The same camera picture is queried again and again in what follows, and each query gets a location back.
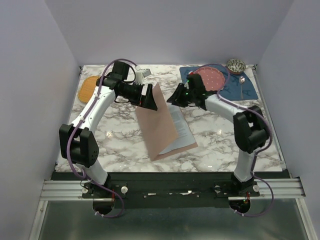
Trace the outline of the printed paper stack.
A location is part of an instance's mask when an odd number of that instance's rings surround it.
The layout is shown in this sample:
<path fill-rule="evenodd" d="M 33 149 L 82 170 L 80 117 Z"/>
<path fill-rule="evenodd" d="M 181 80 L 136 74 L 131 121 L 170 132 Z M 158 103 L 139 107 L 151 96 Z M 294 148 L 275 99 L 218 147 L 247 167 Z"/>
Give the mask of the printed paper stack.
<path fill-rule="evenodd" d="M 164 155 L 173 150 L 181 149 L 196 143 L 196 140 L 189 128 L 185 117 L 182 114 L 181 109 L 178 106 L 172 104 L 168 104 L 167 106 L 175 129 L 178 133 L 178 138 L 168 147 L 166 147 L 162 152 L 160 152 L 160 155 Z"/>

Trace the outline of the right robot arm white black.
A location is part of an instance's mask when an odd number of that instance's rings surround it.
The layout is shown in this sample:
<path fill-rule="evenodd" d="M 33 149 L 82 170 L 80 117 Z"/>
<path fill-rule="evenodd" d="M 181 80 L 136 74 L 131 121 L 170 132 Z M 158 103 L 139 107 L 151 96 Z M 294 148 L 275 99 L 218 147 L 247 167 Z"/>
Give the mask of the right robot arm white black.
<path fill-rule="evenodd" d="M 241 196 L 248 190 L 254 178 L 254 167 L 258 154 L 272 143 L 272 131 L 263 117 L 261 109 L 254 105 L 245 107 L 220 95 L 219 90 L 207 91 L 199 74 L 189 74 L 185 84 L 179 83 L 167 102 L 185 108 L 190 105 L 216 113 L 233 123 L 234 139 L 239 148 L 230 191 Z"/>

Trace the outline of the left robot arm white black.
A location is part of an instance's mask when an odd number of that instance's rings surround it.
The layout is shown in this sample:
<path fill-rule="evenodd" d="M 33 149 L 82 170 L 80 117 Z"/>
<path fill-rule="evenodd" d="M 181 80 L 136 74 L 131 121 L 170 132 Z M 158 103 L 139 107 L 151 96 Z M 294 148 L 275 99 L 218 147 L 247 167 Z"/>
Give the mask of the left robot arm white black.
<path fill-rule="evenodd" d="M 72 171 L 79 167 L 78 177 L 93 181 L 93 191 L 101 198 L 111 191 L 108 173 L 98 161 L 99 146 L 94 133 L 108 107 L 123 97 L 133 106 L 156 111 L 152 84 L 143 80 L 151 75 L 147 68 L 123 58 L 112 61 L 94 83 L 93 94 L 82 112 L 71 124 L 59 128 L 59 143 L 62 158 L 68 160 Z"/>

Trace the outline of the pink folder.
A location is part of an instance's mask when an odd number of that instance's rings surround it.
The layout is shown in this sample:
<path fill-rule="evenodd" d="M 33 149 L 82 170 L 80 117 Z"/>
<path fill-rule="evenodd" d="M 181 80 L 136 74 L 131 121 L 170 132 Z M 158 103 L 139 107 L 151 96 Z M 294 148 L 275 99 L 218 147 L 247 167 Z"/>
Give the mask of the pink folder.
<path fill-rule="evenodd" d="M 166 154 L 160 154 L 160 152 L 178 138 L 178 133 L 160 85 L 156 84 L 152 91 L 158 110 L 150 110 L 139 106 L 135 109 L 137 121 L 150 160 L 156 161 L 164 159 L 198 147 L 196 142 L 192 145 L 170 151 Z"/>

